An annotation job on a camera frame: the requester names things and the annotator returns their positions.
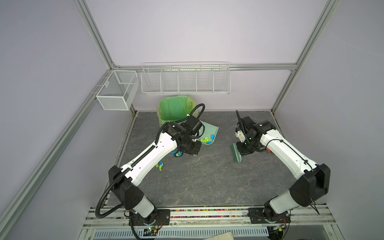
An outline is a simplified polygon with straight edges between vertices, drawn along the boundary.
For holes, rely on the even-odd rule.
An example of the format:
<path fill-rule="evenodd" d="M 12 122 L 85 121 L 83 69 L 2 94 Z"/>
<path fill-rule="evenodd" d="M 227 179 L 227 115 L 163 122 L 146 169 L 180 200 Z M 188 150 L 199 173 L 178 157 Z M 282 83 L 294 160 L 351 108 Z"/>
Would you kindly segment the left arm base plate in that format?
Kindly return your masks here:
<path fill-rule="evenodd" d="M 138 213 L 130 212 L 133 226 L 168 226 L 171 219 L 170 209 L 155 209 L 148 217 L 144 218 Z"/>

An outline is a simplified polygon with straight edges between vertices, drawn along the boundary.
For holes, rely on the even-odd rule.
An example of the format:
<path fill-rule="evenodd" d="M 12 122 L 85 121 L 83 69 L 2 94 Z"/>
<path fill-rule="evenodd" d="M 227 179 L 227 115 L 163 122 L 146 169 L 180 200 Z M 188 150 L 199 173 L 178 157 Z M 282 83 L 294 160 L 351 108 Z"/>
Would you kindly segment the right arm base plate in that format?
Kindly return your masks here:
<path fill-rule="evenodd" d="M 250 218 L 252 224 L 289 224 L 291 223 L 290 214 L 283 212 L 276 214 L 269 208 L 254 207 L 248 208 L 247 216 Z"/>

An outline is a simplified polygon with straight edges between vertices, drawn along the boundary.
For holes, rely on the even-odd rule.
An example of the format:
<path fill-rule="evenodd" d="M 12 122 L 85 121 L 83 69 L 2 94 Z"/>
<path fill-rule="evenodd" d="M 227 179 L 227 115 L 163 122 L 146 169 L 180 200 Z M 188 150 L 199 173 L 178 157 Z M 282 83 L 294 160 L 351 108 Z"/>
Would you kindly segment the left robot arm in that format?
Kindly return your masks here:
<path fill-rule="evenodd" d="M 151 169 L 172 151 L 176 152 L 177 157 L 184 154 L 198 155 L 202 145 L 199 139 L 204 132 L 205 126 L 200 121 L 200 115 L 194 116 L 193 113 L 182 120 L 162 124 L 155 140 L 137 157 L 121 167 L 110 168 L 110 184 L 97 203 L 96 218 L 105 218 L 122 207 L 133 210 L 142 218 L 152 217 L 156 207 L 139 189 L 139 185 Z M 102 205 L 109 193 L 113 193 L 120 204 L 101 213 Z"/>

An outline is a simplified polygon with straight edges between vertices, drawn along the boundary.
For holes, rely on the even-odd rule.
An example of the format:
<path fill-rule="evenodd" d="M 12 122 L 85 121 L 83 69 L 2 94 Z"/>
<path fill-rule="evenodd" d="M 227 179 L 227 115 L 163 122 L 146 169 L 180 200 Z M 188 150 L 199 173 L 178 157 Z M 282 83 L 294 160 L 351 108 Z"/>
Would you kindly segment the mint green dustpan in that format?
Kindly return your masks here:
<path fill-rule="evenodd" d="M 198 139 L 198 141 L 200 141 L 200 139 L 202 139 L 204 137 L 208 137 L 210 135 L 215 135 L 215 139 L 216 139 L 219 127 L 211 125 L 211 124 L 208 124 L 208 123 L 206 123 L 204 121 L 202 121 L 202 123 L 203 123 L 204 127 L 201 127 L 201 129 L 199 131 L 200 138 Z"/>

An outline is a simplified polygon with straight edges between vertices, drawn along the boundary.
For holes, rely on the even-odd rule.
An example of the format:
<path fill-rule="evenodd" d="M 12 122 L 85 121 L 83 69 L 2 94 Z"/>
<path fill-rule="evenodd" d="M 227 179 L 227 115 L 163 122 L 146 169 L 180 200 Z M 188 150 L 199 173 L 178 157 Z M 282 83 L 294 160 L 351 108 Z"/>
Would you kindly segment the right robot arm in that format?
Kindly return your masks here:
<path fill-rule="evenodd" d="M 249 212 L 250 218 L 267 223 L 288 221 L 289 211 L 298 207 L 314 206 L 315 201 L 329 192 L 331 170 L 317 164 L 297 150 L 277 128 L 268 121 L 254 122 L 239 113 L 235 136 L 238 142 L 231 145 L 237 162 L 254 152 L 272 152 L 293 174 L 296 182 L 284 193 L 270 199 L 258 212 Z"/>

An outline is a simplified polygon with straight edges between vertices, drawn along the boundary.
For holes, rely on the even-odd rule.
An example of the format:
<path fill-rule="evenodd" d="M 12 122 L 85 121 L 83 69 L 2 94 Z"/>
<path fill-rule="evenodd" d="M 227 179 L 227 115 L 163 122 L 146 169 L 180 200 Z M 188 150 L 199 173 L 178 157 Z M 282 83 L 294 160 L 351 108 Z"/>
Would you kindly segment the mint green hand brush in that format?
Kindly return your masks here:
<path fill-rule="evenodd" d="M 242 162 L 242 155 L 237 148 L 237 144 L 232 144 L 230 146 L 230 148 L 231 148 L 231 151 L 233 153 L 234 161 L 237 163 L 241 163 Z"/>

